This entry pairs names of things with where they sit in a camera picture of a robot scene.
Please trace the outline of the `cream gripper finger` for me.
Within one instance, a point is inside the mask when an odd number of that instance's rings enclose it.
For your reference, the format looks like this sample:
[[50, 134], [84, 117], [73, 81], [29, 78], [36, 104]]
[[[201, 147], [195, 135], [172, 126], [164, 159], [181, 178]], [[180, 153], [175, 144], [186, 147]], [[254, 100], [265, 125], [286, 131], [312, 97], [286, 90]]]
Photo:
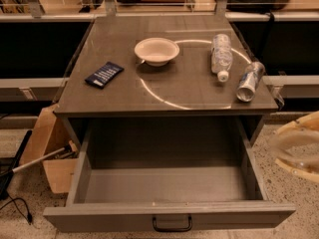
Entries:
[[291, 162], [317, 162], [319, 153], [293, 156], [289, 149], [319, 142], [319, 112], [293, 120], [278, 130], [269, 139], [273, 156]]
[[291, 173], [292, 175], [298, 176], [300, 178], [319, 183], [319, 174], [318, 173], [313, 173], [313, 172], [308, 172], [306, 170], [294, 167], [284, 161], [282, 161], [279, 158], [275, 159], [275, 163], [286, 170], [288, 173]]

